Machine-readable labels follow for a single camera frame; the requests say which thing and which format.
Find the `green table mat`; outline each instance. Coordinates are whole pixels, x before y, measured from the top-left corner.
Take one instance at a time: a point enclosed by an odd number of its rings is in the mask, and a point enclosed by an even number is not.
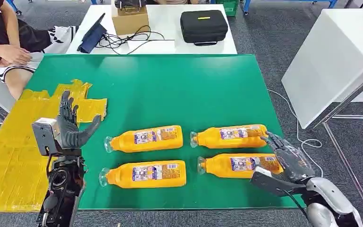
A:
[[[197,174],[198,156],[272,150],[191,148],[191,131],[261,123],[282,135],[254,55],[46,55],[27,88],[46,89],[52,95],[59,83],[68,84],[72,79],[93,84],[88,98],[108,98],[105,120],[82,148],[89,172],[80,209],[296,208],[289,197],[273,196],[248,179]],[[105,152],[106,136],[167,125],[181,126],[182,148]],[[184,160],[187,184],[152,189],[99,184],[103,167],[157,160]]]

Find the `blue chair leg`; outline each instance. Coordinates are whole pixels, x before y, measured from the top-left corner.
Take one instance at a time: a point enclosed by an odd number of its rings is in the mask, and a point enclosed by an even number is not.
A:
[[[9,3],[9,5],[13,8],[13,10],[16,12],[16,11],[18,11],[18,9],[17,9],[17,7],[15,6],[15,4],[13,3],[13,1],[12,0],[6,0],[8,3]]]
[[[248,9],[250,7],[250,2],[251,2],[251,0],[245,0],[244,9],[243,9],[245,15],[248,14]]]
[[[335,6],[336,2],[337,2],[337,0],[330,1],[330,4],[329,4],[329,7],[328,8],[329,9],[333,8]]]

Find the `black case handle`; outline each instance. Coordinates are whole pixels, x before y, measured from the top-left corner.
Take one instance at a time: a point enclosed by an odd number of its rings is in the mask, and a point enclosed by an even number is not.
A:
[[[218,42],[205,42],[205,43],[194,43],[194,45],[196,46],[212,46],[212,45],[215,45],[217,44]]]

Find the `plastic bottle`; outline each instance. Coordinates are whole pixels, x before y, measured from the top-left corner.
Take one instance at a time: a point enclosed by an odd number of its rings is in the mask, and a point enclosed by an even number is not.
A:
[[[218,177],[252,178],[254,168],[260,166],[275,174],[283,172],[274,154],[220,154],[213,158],[198,158],[199,174],[209,173]]]
[[[183,146],[183,133],[179,125],[127,131],[115,138],[106,137],[104,146],[108,153],[114,150],[133,153],[180,148]]]
[[[121,188],[180,187],[186,184],[184,161],[155,161],[123,164],[104,168],[99,174],[102,187],[115,184]]]
[[[203,132],[190,133],[190,145],[208,148],[260,148],[267,143],[260,136],[267,136],[262,124],[209,128]]]

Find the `gray carpet floor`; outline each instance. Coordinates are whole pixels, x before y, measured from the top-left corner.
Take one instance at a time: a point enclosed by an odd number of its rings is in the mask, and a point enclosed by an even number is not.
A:
[[[89,3],[69,1],[26,0],[15,1],[23,11],[20,17],[30,25],[47,29],[53,25],[69,26],[81,23]],[[346,0],[336,7],[342,8]],[[280,79],[309,33],[322,9],[328,4],[318,2],[256,1],[250,13],[244,16],[238,9],[236,17],[229,18],[230,28],[238,53],[256,55],[266,85],[286,96]],[[285,101],[271,94],[285,137],[299,147],[296,139],[296,119]],[[346,112],[363,111],[363,104],[352,104]],[[332,120],[329,125],[344,150],[352,168],[363,186],[363,121]],[[317,138],[323,148],[306,148],[323,168],[325,177],[334,182],[357,207],[363,202],[355,189],[324,128],[300,131],[301,139]],[[35,226],[36,213],[0,213],[0,227]],[[299,210],[206,210],[206,211],[80,211],[75,226],[112,227],[134,226],[220,226],[220,227],[309,227]]]

